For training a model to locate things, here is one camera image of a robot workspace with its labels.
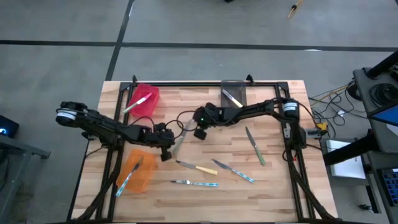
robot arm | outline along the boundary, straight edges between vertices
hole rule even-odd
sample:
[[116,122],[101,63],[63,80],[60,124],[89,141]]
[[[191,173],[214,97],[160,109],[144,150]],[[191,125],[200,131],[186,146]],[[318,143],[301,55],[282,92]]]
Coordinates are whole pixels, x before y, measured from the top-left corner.
[[[282,104],[283,115],[275,111],[275,105]],[[205,130],[209,127],[231,126],[242,119],[256,116],[269,115],[278,121],[285,121],[290,125],[289,148],[303,149],[306,147],[305,131],[300,127],[299,102],[294,99],[271,99],[242,108],[220,108],[212,103],[199,107],[193,114],[193,119],[198,123],[194,136],[204,140]]]
[[162,161],[171,158],[167,151],[174,145],[174,133],[167,129],[164,123],[156,124],[152,128],[137,124],[124,125],[107,116],[103,116],[96,110],[90,110],[83,103],[62,102],[57,110],[56,121],[67,127],[81,128],[85,130],[84,137],[96,136],[102,144],[110,146],[116,144],[118,138],[122,138],[131,144],[141,146],[159,147],[162,149]]

wooden table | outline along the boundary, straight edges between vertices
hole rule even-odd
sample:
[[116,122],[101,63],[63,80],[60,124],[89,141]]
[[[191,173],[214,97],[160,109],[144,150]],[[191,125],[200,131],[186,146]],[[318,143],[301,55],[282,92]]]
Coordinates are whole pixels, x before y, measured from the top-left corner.
[[[309,108],[307,92],[301,80],[288,81],[292,98]],[[105,82],[98,111],[112,118],[120,82]],[[159,87],[160,100],[155,109],[155,123],[170,121],[185,110],[195,110],[207,102],[220,105],[219,87]],[[275,97],[271,87],[246,87],[248,105]],[[313,128],[310,115],[300,109],[301,126]],[[180,120],[188,121],[191,113]],[[149,121],[138,124],[150,126]],[[257,142],[266,166],[261,166],[256,153],[245,132],[247,126]],[[176,124],[170,128],[178,134]],[[126,143],[123,164],[132,149],[141,149],[158,155],[157,170],[143,194],[134,194],[125,190],[116,199],[114,222],[294,222],[297,216],[292,194],[292,186],[287,163],[282,159],[284,142],[280,123],[270,116],[245,119],[238,124],[223,128],[210,128],[207,137],[201,141],[192,132],[181,145],[178,160],[218,170],[214,176],[178,165],[174,159],[160,161],[160,149]],[[308,143],[319,146],[315,140]],[[93,141],[88,153],[100,147]],[[337,217],[335,203],[318,149],[308,147],[303,150],[310,188],[330,214]],[[106,149],[90,155],[84,164],[72,218],[81,215],[98,193],[103,175]],[[255,179],[255,183],[218,167],[211,159],[217,159],[236,170]],[[218,182],[220,186],[201,187],[172,184],[171,180],[191,180],[194,182]],[[300,198],[304,214],[307,214],[305,197]]]

knife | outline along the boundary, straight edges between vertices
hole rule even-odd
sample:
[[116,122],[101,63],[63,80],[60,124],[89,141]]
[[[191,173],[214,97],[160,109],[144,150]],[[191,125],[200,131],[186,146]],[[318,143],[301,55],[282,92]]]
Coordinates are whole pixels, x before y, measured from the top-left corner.
[[[184,129],[188,129],[189,126],[191,125],[191,123],[192,123],[192,119],[187,122],[187,124],[184,126]],[[186,134],[187,134],[187,131],[185,131],[185,130],[182,131],[182,134],[181,134],[180,138],[175,143],[175,147],[174,147],[173,152],[172,152],[174,157],[177,157],[177,154],[180,151],[181,143],[184,141],[184,138],[185,138]]]
[[207,187],[218,187],[218,183],[194,183],[189,180],[172,180],[171,183],[176,184],[189,184],[189,185],[199,185],[199,186],[207,186]]
[[222,89],[221,91],[226,95],[226,97],[228,97],[228,99],[234,102],[236,106],[238,106],[239,108],[243,107],[243,105],[238,100],[236,100],[231,94],[229,94],[225,89]]
[[187,164],[186,162],[177,161],[177,160],[176,160],[176,162],[177,162],[178,164],[180,164],[181,166],[185,166],[185,167],[188,167],[188,168],[191,168],[191,169],[202,170],[203,172],[206,172],[206,173],[208,173],[208,174],[217,175],[217,173],[218,173],[218,172],[215,171],[215,170],[207,169],[207,168],[200,167],[200,166],[195,166],[195,165],[192,165],[192,164]]
[[140,100],[138,100],[137,102],[133,103],[131,106],[126,108],[122,113],[125,114],[125,113],[129,112],[131,109],[133,109],[137,105],[140,105],[142,102],[146,101],[151,95],[152,95],[152,93],[149,93],[148,95],[142,97]]
[[250,183],[252,183],[252,184],[254,183],[254,179],[252,179],[252,178],[250,178],[250,177],[248,177],[248,176],[242,174],[241,172],[239,172],[239,171],[237,171],[237,170],[234,170],[234,169],[230,168],[229,166],[227,166],[227,165],[225,165],[225,164],[223,164],[223,163],[221,163],[221,162],[218,162],[218,161],[215,160],[215,159],[213,159],[213,161],[214,161],[217,165],[219,165],[221,168],[223,168],[223,169],[228,169],[228,170],[234,172],[235,174],[238,174],[238,175],[240,175],[241,177],[245,178],[245,179],[246,179],[247,181],[249,181]]
[[118,192],[116,192],[117,197],[122,194],[122,191],[123,191],[124,187],[127,185],[127,183],[129,182],[129,179],[132,176],[132,173],[139,168],[139,166],[142,164],[143,160],[144,160],[144,156],[141,156],[141,158],[138,160],[137,164],[134,166],[134,168],[132,168],[132,171],[130,172],[130,174],[126,177],[126,180],[124,180],[122,186],[120,186],[120,189],[118,190]]
[[256,144],[256,142],[255,142],[254,139],[253,139],[253,136],[251,136],[248,127],[246,127],[246,134],[248,134],[248,138],[249,138],[249,140],[250,140],[250,143],[251,143],[251,145],[254,147],[254,150],[256,150],[256,153],[257,153],[257,156],[258,156],[258,158],[259,158],[259,160],[260,160],[261,165],[264,166],[264,165],[266,164],[266,161],[265,161],[264,158],[262,157],[261,152],[260,152],[259,148],[257,147],[257,144]]

table leg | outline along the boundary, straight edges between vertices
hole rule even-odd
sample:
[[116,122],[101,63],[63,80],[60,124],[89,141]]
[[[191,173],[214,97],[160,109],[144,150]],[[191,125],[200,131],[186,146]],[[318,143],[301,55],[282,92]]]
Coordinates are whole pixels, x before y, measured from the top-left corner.
[[326,166],[330,166],[360,156],[368,151],[378,150],[379,146],[377,145],[374,134],[369,134],[345,147],[326,153],[323,155],[323,160]]

green knife handle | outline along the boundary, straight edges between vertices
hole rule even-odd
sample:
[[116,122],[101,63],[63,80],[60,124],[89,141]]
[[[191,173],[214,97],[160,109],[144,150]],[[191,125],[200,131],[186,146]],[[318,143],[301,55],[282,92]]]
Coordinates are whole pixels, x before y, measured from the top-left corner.
[[261,151],[259,150],[259,148],[257,146],[254,146],[254,149],[256,150],[257,156],[260,160],[261,165],[265,165],[266,161],[264,160],[264,158],[262,157]]

